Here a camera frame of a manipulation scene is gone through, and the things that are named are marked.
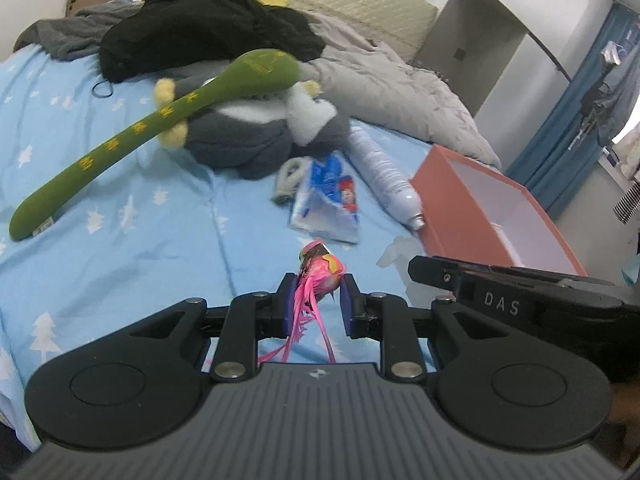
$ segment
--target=blue bed sheet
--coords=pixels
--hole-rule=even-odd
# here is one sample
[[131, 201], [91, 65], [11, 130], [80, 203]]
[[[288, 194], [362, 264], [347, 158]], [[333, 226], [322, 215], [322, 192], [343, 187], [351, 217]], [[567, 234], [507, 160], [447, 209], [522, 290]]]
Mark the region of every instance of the blue bed sheet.
[[[13, 243], [8, 223], [25, 197], [153, 110], [153, 77], [114, 85], [104, 98], [92, 94], [101, 80], [97, 57], [55, 62], [36, 46], [0, 64], [0, 411], [31, 449], [38, 441], [22, 396], [43, 362], [183, 298], [217, 306], [273, 291], [297, 271], [298, 253], [311, 240], [288, 227], [289, 208], [271, 203], [274, 176], [249, 182], [234, 171], [214, 173], [152, 140], [82, 190], [52, 227]], [[94, 93], [110, 88], [100, 84]], [[428, 153], [419, 140], [358, 124], [408, 176]], [[363, 292], [428, 306], [437, 290], [406, 275], [420, 244], [358, 177], [356, 192], [363, 241], [329, 240], [329, 248]], [[321, 309], [338, 361], [378, 361], [375, 342], [346, 338], [331, 297]], [[280, 343], [262, 342], [260, 352]], [[326, 361], [310, 324], [290, 362]]]

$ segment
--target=green massage stick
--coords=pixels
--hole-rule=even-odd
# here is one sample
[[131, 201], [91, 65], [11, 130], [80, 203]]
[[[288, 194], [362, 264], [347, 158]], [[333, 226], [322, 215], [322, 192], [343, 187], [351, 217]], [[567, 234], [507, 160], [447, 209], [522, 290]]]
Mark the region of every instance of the green massage stick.
[[12, 240], [36, 235], [84, 186], [136, 148], [201, 108], [223, 101], [286, 90], [300, 79], [298, 62], [279, 50], [247, 52], [213, 81], [181, 97], [91, 150], [22, 202], [9, 222]]

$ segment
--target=open cardboard box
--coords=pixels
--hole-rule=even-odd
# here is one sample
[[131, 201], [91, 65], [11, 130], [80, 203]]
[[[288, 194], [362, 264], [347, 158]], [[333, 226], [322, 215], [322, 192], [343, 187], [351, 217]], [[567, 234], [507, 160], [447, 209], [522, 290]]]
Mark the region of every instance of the open cardboard box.
[[442, 146], [411, 180], [429, 256], [586, 276], [540, 204], [520, 184]]

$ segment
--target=blue curtain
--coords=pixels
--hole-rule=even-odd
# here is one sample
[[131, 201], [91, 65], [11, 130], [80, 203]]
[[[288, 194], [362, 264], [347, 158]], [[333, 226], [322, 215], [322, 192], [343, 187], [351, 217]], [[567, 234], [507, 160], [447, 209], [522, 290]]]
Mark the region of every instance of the blue curtain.
[[602, 76], [600, 52], [609, 41], [615, 41], [631, 52], [639, 38], [638, 15], [614, 4], [564, 95], [506, 171], [508, 177], [529, 189], [552, 219], [560, 216], [587, 180], [602, 152], [594, 135], [587, 136], [571, 151], [568, 150], [582, 124], [582, 98]]

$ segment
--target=gray plush toy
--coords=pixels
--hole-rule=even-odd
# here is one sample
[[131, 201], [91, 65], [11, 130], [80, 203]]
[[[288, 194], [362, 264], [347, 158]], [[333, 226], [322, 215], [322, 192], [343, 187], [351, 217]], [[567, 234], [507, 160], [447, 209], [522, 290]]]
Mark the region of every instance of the gray plush toy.
[[[183, 97], [219, 74], [222, 62], [174, 69], [156, 83], [158, 108]], [[344, 146], [349, 118], [329, 101], [312, 98], [305, 85], [252, 99], [205, 108], [158, 136], [166, 148], [186, 148], [213, 169], [238, 168], [243, 178], [275, 173], [292, 156], [321, 158]]]

